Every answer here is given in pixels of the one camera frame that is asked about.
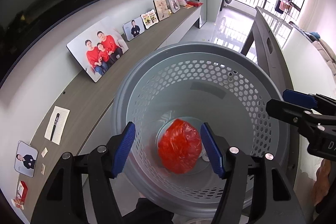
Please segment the person's right hand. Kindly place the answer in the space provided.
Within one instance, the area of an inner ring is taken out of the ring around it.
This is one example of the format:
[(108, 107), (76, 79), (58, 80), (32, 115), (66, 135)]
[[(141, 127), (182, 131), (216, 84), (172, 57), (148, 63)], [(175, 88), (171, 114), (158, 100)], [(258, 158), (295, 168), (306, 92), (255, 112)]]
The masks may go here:
[(312, 189), (313, 205), (317, 206), (318, 203), (328, 194), (330, 189), (329, 174), (331, 171), (331, 161), (323, 159), (319, 169), (317, 169), (317, 180)]

